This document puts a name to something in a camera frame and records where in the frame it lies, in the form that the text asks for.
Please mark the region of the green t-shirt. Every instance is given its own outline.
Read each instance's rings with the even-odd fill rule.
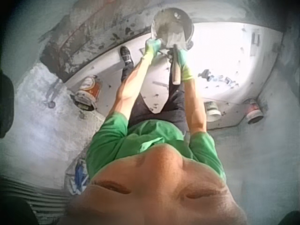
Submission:
[[[130,129],[127,126],[128,120],[125,116],[115,112],[106,118],[100,130],[94,135],[86,158],[91,178],[114,160],[142,153],[155,144],[167,143],[177,149],[182,156],[210,166],[226,180],[214,140],[209,134],[192,135],[188,145],[183,141],[182,132],[166,121],[147,120]]]

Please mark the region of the sleeve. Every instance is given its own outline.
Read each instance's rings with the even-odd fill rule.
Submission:
[[[226,175],[222,163],[218,158],[215,142],[209,134],[199,132],[192,135],[189,147],[198,162],[210,166],[226,181]]]
[[[118,145],[127,135],[127,126],[128,120],[121,113],[114,112],[106,118],[87,151],[86,163],[90,178],[115,160],[119,151]]]

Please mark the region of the forearm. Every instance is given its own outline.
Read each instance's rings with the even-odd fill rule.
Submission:
[[[119,112],[129,119],[132,107],[139,95],[149,67],[149,60],[141,59],[129,77],[119,87],[115,103],[109,114]]]
[[[184,82],[185,111],[191,135],[206,132],[206,111],[203,99],[194,79]]]
[[[149,62],[142,59],[128,78],[122,82],[117,92],[117,98],[134,98],[136,100],[141,91],[148,67]]]

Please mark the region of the bucket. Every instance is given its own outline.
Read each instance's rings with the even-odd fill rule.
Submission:
[[[246,118],[248,124],[257,123],[263,119],[263,113],[254,99],[251,98],[246,100],[245,104],[247,105]]]
[[[96,75],[86,77],[79,90],[72,97],[75,105],[85,111],[96,110],[96,102],[98,100],[101,87],[102,83]]]
[[[189,46],[192,40],[192,36],[194,34],[194,25],[192,23],[191,18],[189,18],[188,14],[178,8],[166,8],[159,11],[155,15],[151,25],[151,37],[153,39],[160,38],[158,37],[158,32],[161,27],[166,26],[166,24],[168,23],[178,21],[180,21],[180,23],[182,24],[186,38],[186,43],[187,46]],[[166,47],[166,42],[167,40],[162,38],[162,49]]]
[[[218,105],[215,102],[206,102],[205,104],[207,122],[215,122],[222,117]]]

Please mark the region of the wooden handle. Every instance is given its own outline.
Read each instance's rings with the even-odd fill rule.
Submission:
[[[173,48],[173,66],[172,66],[172,81],[174,85],[181,84],[181,69],[178,63],[178,55],[177,55],[177,46],[174,45]]]

